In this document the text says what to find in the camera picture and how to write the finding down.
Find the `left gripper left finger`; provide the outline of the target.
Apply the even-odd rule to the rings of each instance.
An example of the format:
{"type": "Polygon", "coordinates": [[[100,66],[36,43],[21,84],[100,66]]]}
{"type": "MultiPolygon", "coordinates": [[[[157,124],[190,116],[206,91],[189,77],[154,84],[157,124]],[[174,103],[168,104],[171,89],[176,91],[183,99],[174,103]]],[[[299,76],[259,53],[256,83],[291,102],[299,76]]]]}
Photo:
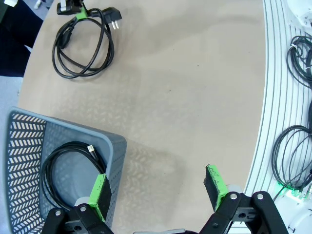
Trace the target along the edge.
{"type": "Polygon", "coordinates": [[[53,208],[48,213],[44,234],[111,234],[106,224],[112,192],[105,174],[97,176],[86,203],[70,210],[53,208]]]}

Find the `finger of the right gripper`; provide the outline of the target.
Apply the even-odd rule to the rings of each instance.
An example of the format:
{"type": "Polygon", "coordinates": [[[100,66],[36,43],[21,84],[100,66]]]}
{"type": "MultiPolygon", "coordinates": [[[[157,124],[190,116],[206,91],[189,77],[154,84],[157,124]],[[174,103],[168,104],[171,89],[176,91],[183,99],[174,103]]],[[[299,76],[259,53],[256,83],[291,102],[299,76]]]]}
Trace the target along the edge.
{"type": "Polygon", "coordinates": [[[75,14],[77,20],[87,18],[87,10],[82,0],[72,1],[72,12],[75,14]]]}
{"type": "Polygon", "coordinates": [[[71,0],[60,0],[57,4],[58,15],[71,15],[72,14],[72,1],[71,0]]]}

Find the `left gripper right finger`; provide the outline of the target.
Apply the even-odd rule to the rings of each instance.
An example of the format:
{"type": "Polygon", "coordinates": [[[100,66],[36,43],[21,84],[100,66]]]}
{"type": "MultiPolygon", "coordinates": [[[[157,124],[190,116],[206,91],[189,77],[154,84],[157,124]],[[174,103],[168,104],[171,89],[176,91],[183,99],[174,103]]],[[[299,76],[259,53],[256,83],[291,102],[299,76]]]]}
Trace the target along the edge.
{"type": "Polygon", "coordinates": [[[266,191],[246,196],[230,192],[215,165],[206,166],[203,181],[214,213],[201,234],[227,234],[235,222],[243,222],[252,234],[287,234],[275,203],[266,191]]]}

